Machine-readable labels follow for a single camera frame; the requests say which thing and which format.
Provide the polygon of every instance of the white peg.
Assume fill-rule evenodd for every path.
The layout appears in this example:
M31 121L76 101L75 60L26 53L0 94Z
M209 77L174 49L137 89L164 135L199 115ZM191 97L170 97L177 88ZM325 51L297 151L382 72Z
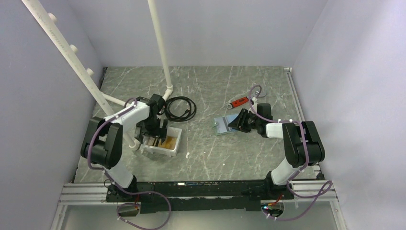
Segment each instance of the white peg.
M89 74L89 76L92 76L94 74L94 72L89 68L86 69L86 72Z
M49 17L51 18L51 20L56 23L58 20L56 19L55 15L48 13Z
M76 46L74 46L74 45L69 45L69 46L73 50L73 53L77 53L78 48Z

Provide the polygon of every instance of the marble tabletop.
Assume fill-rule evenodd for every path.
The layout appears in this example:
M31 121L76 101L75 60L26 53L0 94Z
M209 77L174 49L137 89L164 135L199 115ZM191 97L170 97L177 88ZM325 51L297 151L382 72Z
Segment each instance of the marble tabletop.
M245 104L227 109L231 101L247 95L254 84L260 84L268 93L259 103L270 103L274 119L298 119L293 94L283 67L256 66L199 66L170 67L174 96L186 96L197 105L196 116L187 122L170 122L170 127L182 129L176 157L129 149L123 142L121 160L138 181L201 181L263 179L284 158L283 141L262 138L251 133L234 132L216 136L213 119L238 114ZM166 82L162 67L108 67L101 91L121 100L131 97L163 95ZM114 111L121 106L110 103ZM171 110L179 115L185 111L185 102L175 102ZM94 116L106 114L98 105ZM299 178L314 179L308 167ZM74 182L103 182L104 175L87 167L80 158Z

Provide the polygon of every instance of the red handle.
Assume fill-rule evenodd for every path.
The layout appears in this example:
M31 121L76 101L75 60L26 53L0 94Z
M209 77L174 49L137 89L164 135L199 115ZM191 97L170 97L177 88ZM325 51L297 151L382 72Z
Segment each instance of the red handle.
M233 101L232 103L230 103L230 105L231 105L231 108L233 109L233 108L239 107L242 104L247 103L248 101L249 101L248 97L243 97L243 98Z

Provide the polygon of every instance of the black metal base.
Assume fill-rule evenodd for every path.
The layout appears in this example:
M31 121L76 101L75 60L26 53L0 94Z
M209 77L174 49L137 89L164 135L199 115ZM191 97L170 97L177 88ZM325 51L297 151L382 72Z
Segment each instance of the black metal base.
M273 185L269 178L244 181L140 182L137 191L156 191L169 197L173 211L245 209L260 211L261 200L293 199L284 185ZM110 185L107 202L135 202L137 196L127 195ZM140 195L141 213L167 211L166 201L158 195Z

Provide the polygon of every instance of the red tool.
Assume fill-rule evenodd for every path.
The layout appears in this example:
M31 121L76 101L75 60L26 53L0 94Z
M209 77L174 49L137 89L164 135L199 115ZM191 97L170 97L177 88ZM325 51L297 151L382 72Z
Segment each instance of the red tool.
M232 103L227 105L227 109L234 109L236 107L239 107L242 104L245 104L249 101L248 97L243 97L238 100L233 101Z

